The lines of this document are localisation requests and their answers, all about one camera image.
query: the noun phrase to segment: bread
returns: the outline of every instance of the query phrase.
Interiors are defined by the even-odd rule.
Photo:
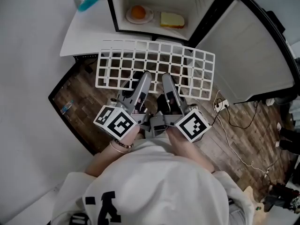
[[[183,28],[184,18],[175,13],[162,12],[160,16],[160,26],[169,28]]]
[[[142,6],[133,6],[131,16],[135,19],[143,19],[146,16],[146,11]]]

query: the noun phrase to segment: wooden floor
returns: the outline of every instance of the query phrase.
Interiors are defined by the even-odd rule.
[[[54,98],[54,102],[59,108],[62,108],[70,100],[74,101],[73,106],[66,112],[65,116],[95,152],[102,151],[108,145],[110,137],[101,132],[93,124],[93,120],[102,105],[105,105],[109,98],[114,98],[117,93],[116,90],[95,88],[96,66],[96,62],[91,64],[90,67],[93,72],[90,74],[84,70],[84,66],[81,66]],[[210,123],[215,117],[212,103],[216,92],[217,90],[214,89],[210,101],[187,99],[189,104],[198,104],[199,110]],[[149,94],[147,98],[146,106],[152,112],[156,111],[156,97],[157,95]],[[231,122],[244,127],[251,121],[255,108],[253,103],[243,103],[231,105],[229,111],[232,116]],[[274,146],[274,142],[279,139],[276,129],[276,123],[280,121],[278,107],[267,107],[260,102],[252,125],[245,130],[228,124],[226,110],[223,110],[219,117],[228,132],[229,144],[248,165],[253,161],[254,167],[266,170],[272,162],[279,158],[271,167],[269,174],[272,182],[283,182],[285,172],[295,160],[295,155],[285,150],[281,152]],[[266,195],[269,186],[268,180],[263,179],[261,171],[247,167],[239,160],[229,148],[225,133],[218,120],[205,133],[202,140],[197,142],[197,146],[218,170],[226,171],[242,190],[251,186],[257,201]]]

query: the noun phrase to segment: black and white marker cube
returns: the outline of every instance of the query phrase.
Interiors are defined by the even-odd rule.
[[[137,122],[124,109],[104,105],[96,116],[94,124],[121,140]]]
[[[195,141],[211,128],[211,125],[208,123],[206,118],[197,109],[190,111],[179,122],[177,122],[175,126],[190,142]]]

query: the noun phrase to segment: refrigerator door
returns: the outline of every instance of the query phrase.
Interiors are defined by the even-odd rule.
[[[196,48],[216,55],[214,84],[231,103],[299,90],[284,37],[253,0],[234,0]]]

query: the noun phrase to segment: shoe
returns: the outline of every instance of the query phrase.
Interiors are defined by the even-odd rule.
[[[278,123],[277,123],[277,130],[278,130],[278,132],[280,132],[281,128],[282,128],[282,126],[281,126],[280,123],[278,122]]]

